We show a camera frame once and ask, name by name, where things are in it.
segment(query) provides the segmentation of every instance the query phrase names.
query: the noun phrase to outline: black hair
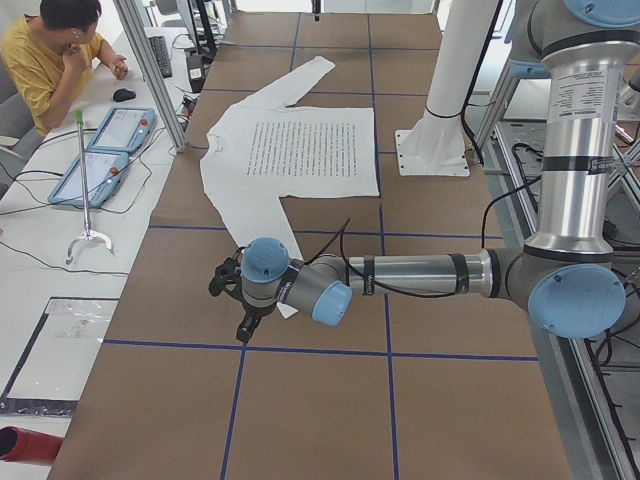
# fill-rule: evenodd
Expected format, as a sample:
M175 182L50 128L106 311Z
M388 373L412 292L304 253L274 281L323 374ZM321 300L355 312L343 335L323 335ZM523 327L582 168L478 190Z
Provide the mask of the black hair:
M77 28L86 32L101 13L100 0L42 0L40 3L40 16L49 30Z

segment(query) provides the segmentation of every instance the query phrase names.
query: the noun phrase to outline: person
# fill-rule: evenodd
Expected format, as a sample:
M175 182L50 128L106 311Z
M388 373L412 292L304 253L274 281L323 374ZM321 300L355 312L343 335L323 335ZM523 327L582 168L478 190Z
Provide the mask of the person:
M0 40L0 56L43 136L65 119L94 58L118 80L127 75L126 58L96 32L101 13L99 0L42 0L39 16L24 15Z

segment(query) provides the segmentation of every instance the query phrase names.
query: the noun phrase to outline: yellow shirt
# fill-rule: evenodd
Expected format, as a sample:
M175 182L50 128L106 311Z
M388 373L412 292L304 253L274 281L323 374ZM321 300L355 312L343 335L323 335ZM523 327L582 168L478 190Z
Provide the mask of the yellow shirt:
M49 129L39 117L49 109L49 99L60 83L64 63L62 55L50 50L31 33L27 22L30 18L33 17L24 15L6 30L0 40L0 55L18 92L31 110L36 129L41 135L46 135ZM96 33L89 44L79 45L89 61L98 56L102 40L102 36ZM74 98L90 79L91 68L82 74Z

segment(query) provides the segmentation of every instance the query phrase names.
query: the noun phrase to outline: white table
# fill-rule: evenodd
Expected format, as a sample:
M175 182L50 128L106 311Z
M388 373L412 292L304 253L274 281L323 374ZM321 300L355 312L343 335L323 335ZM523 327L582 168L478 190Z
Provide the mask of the white table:
M178 109L185 91L190 92L184 54L172 49L191 45L180 28L149 28L147 35L164 35L172 54L173 76L165 80L172 104ZM117 81L105 66L99 66L84 93L74 103L64 123L49 134L53 138L61 133L75 131L74 111L82 109L85 128L96 128L106 112L116 103L112 95L118 88L136 92L136 98L119 105L153 107L154 101L143 81L141 70L124 35L115 42L114 49L127 57L129 75ZM158 117L157 129L163 126ZM26 165L24 170L50 170L64 173L78 153L76 135L69 135L44 144ZM148 175L148 171L135 162L128 169L116 195L105 203L110 210L123 214L92 211L94 230L107 234L113 241L115 255L111 255L100 242L82 242L74 248L75 260L68 268L97 271L129 272L147 229L149 216L169 174L174 154L169 135L162 133L142 160L152 171L144 190L134 199ZM21 181L39 200L46 198L56 185L57 177L29 174ZM37 206L38 203L19 184L14 183L0 202L0 213ZM4 234L0 240L17 249L31 253L41 260L66 266L67 247L82 234L82 209L47 206L10 215L0 215L0 228ZM50 297L73 296L89 298L118 298L126 282L124 276L70 274L42 266L25 255L14 253L0 245L0 389L4 389L11 373L38 323L43 308ZM15 425L64 436L68 419L44 417L0 417L0 428ZM48 467L0 462L0 477L4 480L40 480L46 478Z

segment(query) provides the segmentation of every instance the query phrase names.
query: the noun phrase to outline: blue joint cap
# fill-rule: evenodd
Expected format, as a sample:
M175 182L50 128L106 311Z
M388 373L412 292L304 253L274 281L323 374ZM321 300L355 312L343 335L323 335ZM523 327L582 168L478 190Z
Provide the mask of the blue joint cap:
M525 62L523 60L509 60L509 73L514 78L545 79L551 78L549 70L539 62Z
M529 315L559 337L588 338L620 318L626 299L622 283L608 268L570 265L536 285L529 297Z
M344 283L336 280L320 294L313 307L311 316L314 320L335 327L349 308L353 291Z
M289 252L275 238L258 238L247 245L242 254L242 276L254 283L279 279L289 266Z
M569 11L589 25L626 28L640 23L638 0L564 0Z

